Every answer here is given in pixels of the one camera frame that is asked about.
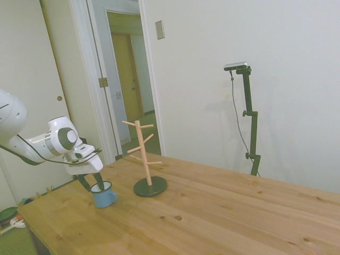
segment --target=black cable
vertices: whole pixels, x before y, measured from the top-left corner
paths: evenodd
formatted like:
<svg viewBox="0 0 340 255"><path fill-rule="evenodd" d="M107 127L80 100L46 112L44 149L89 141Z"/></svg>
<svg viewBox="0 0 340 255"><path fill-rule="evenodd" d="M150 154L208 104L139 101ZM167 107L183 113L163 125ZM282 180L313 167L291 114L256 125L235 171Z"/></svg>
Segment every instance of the black cable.
<svg viewBox="0 0 340 255"><path fill-rule="evenodd" d="M248 150L248 147L247 147L247 145L245 144L245 141L244 141L244 139L243 139L243 135L242 135L242 132L241 132L241 129L240 129L239 117L238 117L238 115L237 115L237 110L236 110L236 105L235 105L235 98L234 98L234 77L233 77L233 73L232 73L232 71L229 71L229 73L230 73L230 75L231 75L231 77L232 77L232 78L231 78L231 80L232 80L232 95L233 95L233 104L234 104L235 115L236 115L236 121L237 121L237 128L239 129L239 133L240 133L241 139L242 139L242 141L243 141L243 144L244 144L244 146L245 146L245 148L246 148L246 151L247 151L248 154L250 154L250 153L249 153L249 150Z"/></svg>
<svg viewBox="0 0 340 255"><path fill-rule="evenodd" d="M17 136L24 142L24 143L26 143L29 147L31 147L35 152L36 152L36 154L38 154L38 156L40 157L40 158L42 158L43 160L45 160L45 161L48 161L48 162L52 162L52 163L59 163L59 164L65 164L65 165L80 165L80 164L83 164L83 163L85 163L85 162L87 162L87 161L89 161L90 159L92 159L92 158L94 158L95 156L97 156L99 153L101 153L101 150L99 150L99 149L95 149L94 150L94 152L96 152L96 154L94 154L92 157L90 157L90 158L88 158L88 159L86 159L86 160L84 160L84 161L82 161L82 162L79 162L79 163L66 163L66 162L61 162L61 161L54 161L54 160L49 160L49 159L47 159L47 158L44 158L28 141L26 141L24 138L22 138L20 135L18 135L17 134Z"/></svg>

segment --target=light switch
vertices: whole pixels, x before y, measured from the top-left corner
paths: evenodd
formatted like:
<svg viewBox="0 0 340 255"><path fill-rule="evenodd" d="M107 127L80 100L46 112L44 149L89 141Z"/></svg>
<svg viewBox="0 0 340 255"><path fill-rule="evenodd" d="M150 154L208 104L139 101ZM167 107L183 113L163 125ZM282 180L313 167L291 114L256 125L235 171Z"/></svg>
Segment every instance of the light switch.
<svg viewBox="0 0 340 255"><path fill-rule="evenodd" d="M162 20L156 22L156 32L158 40L165 38Z"/></svg>

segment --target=black round base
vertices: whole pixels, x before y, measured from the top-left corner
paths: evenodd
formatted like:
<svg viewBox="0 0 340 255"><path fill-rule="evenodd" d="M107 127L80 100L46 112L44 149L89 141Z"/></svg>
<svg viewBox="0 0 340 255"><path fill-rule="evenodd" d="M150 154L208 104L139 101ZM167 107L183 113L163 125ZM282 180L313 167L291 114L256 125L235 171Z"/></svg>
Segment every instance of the black round base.
<svg viewBox="0 0 340 255"><path fill-rule="evenodd" d="M140 197L152 198L161 194L168 187L166 180L162 177L152 176L151 180L152 185L149 186L146 178L141 179L134 185L133 192Z"/></svg>

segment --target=blue mug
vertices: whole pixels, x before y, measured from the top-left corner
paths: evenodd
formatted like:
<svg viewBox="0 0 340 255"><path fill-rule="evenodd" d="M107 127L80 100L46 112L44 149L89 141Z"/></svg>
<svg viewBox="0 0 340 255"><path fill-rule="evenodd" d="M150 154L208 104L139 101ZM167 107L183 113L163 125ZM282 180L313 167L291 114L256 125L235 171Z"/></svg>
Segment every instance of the blue mug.
<svg viewBox="0 0 340 255"><path fill-rule="evenodd" d="M28 203L30 203L30 202L32 202L32 201L34 201L34 198L23 198L23 199L21 200L22 205L26 205L26 204L28 204Z"/></svg>
<svg viewBox="0 0 340 255"><path fill-rule="evenodd" d="M118 195L114 192L111 187L111 182L103 182L104 190L100 190L97 184L91 187L91 193L93 194L93 199L95 201L96 207L105 208L117 201Z"/></svg>

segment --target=white wall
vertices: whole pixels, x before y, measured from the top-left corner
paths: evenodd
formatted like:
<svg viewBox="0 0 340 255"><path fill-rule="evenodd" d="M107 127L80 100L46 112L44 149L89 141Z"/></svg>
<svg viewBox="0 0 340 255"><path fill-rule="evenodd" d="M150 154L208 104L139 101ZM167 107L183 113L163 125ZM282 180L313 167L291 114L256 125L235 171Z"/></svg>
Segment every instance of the white wall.
<svg viewBox="0 0 340 255"><path fill-rule="evenodd" d="M248 61L261 176L340 193L339 1L144 3L166 156L250 172L223 71ZM242 117L235 76L249 145L251 117Z"/></svg>
<svg viewBox="0 0 340 255"><path fill-rule="evenodd" d="M10 186L7 183L7 179L1 167L0 167L0 194L1 194L0 211L11 206L16 206L14 196L11 192Z"/></svg>
<svg viewBox="0 0 340 255"><path fill-rule="evenodd" d="M143 35L131 35L133 56L136 64L140 93L142 95L142 103L144 112L155 110L154 101L152 99L150 75L147 62L147 53L145 51Z"/></svg>

